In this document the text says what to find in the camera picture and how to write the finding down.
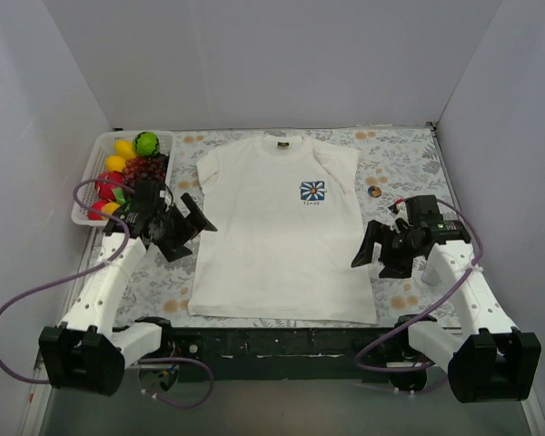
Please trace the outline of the white t-shirt with flower print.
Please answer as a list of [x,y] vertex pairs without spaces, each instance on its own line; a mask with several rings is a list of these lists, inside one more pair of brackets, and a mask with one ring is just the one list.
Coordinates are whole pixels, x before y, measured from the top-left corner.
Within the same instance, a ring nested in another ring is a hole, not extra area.
[[190,314],[373,324],[357,150],[308,136],[255,136],[196,165],[203,213]]

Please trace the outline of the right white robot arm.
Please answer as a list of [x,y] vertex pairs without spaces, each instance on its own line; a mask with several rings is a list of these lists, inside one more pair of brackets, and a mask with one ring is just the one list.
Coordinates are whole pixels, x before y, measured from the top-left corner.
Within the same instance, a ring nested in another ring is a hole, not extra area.
[[382,278],[410,277],[414,260],[422,257],[423,281],[449,289],[362,348],[354,363],[378,371],[363,359],[392,339],[400,359],[409,362],[422,355],[427,364],[444,370],[462,403],[525,401],[539,364],[540,341],[535,333],[521,331],[498,303],[481,268],[484,248],[474,226],[460,210],[456,219],[445,219],[441,206],[450,204],[434,195],[416,195],[391,206],[392,223],[368,222],[353,268],[371,263],[379,246]]

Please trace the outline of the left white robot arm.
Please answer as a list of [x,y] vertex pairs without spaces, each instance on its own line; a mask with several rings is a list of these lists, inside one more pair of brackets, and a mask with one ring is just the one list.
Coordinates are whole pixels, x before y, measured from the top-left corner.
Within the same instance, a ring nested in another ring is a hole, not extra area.
[[111,213],[96,272],[87,274],[76,302],[59,324],[43,328],[39,337],[51,386],[110,396],[133,364],[176,368],[186,361],[177,356],[179,347],[169,336],[171,324],[165,319],[147,317],[120,332],[114,330],[127,284],[150,246],[174,262],[191,255],[189,241],[216,229],[190,194],[181,197],[189,211],[183,214],[163,198],[168,191],[157,182],[138,182],[128,203]]

